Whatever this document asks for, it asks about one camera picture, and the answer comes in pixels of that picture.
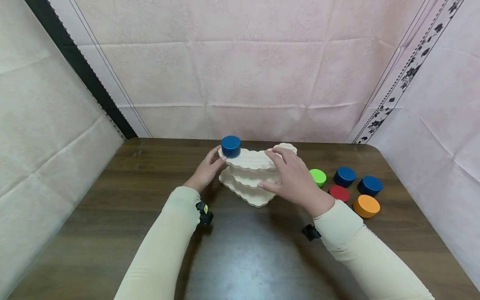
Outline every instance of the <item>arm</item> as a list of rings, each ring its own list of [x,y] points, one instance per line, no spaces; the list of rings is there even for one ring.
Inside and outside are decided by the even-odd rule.
[[[281,184],[262,182],[259,187],[305,208],[329,252],[350,269],[370,299],[433,299],[409,267],[364,226],[357,214],[317,187],[302,159],[282,148],[265,153],[280,172]]]
[[[115,300],[173,299],[181,263],[190,238],[200,222],[195,205],[200,194],[225,162],[212,149],[194,175],[177,187],[138,248]]]
[[[370,299],[433,299],[410,268],[345,203],[336,200],[314,222],[328,251],[350,269]]]

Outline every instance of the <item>beige long sleeve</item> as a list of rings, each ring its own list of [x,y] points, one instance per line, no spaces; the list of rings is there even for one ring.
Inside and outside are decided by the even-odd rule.
[[[432,300],[410,268],[345,203],[314,219],[333,257],[346,265],[372,300]]]
[[[115,300],[170,300],[190,238],[199,223],[197,191],[176,188],[140,245]],[[352,272],[372,300],[431,300],[415,274],[363,224],[347,205],[337,200],[315,218],[322,241]]]
[[[152,225],[115,295],[115,300],[169,300],[175,295],[180,266],[200,223],[194,189],[177,187]]]

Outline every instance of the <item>black floral pattern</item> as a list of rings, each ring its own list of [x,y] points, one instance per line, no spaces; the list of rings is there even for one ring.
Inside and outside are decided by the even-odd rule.
[[[432,26],[429,28],[424,38],[415,48],[412,56],[407,61],[402,73],[399,75],[400,80],[395,82],[388,94],[383,97],[383,100],[377,109],[368,117],[365,125],[359,131],[352,143],[366,144],[378,128],[383,124],[385,119],[394,110],[396,104],[400,100],[403,93],[406,91],[415,75],[417,75],[420,67],[425,59],[432,51],[432,47],[447,27],[450,20],[453,18],[458,8],[464,0],[443,0],[443,5],[440,11],[435,16]]]
[[[433,30],[435,30],[435,33],[439,33],[443,28],[444,28],[444,25],[440,23]]]
[[[427,48],[426,50],[424,50],[422,53],[421,53],[421,57],[424,57],[425,55],[428,54],[428,51],[430,51],[430,48]]]
[[[456,11],[456,10],[458,9],[458,3],[459,3],[459,2],[460,2],[460,1],[453,1],[452,6],[450,6],[450,8],[448,9],[448,12],[449,12],[450,14],[453,14],[454,11]]]

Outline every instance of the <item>wooden table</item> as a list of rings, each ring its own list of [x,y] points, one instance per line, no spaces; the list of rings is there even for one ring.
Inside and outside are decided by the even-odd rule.
[[[11,300],[113,299],[145,234],[170,192],[195,171],[219,141],[132,139],[107,168],[44,251]],[[242,142],[251,150],[273,142]],[[479,299],[464,271],[435,233],[382,155],[369,145],[295,143],[309,168],[337,167],[384,183],[382,210],[365,223],[438,299]],[[349,187],[358,196],[355,183]],[[277,197],[248,206],[215,179],[202,194],[215,218],[192,237],[176,299],[366,299],[349,271],[321,241],[301,234],[311,219]]]

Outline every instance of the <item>black wrist tracker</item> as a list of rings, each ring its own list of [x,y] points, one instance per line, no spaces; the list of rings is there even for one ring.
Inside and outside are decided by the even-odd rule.
[[[312,224],[308,224],[307,226],[305,226],[301,230],[301,232],[305,237],[307,237],[309,241],[322,237],[322,235],[320,235],[320,232],[318,232],[317,228],[315,228],[315,226],[313,226]]]
[[[198,212],[200,213],[200,224],[203,225],[210,225],[213,219],[213,213],[208,210],[208,206],[200,201],[199,203],[195,204]]]

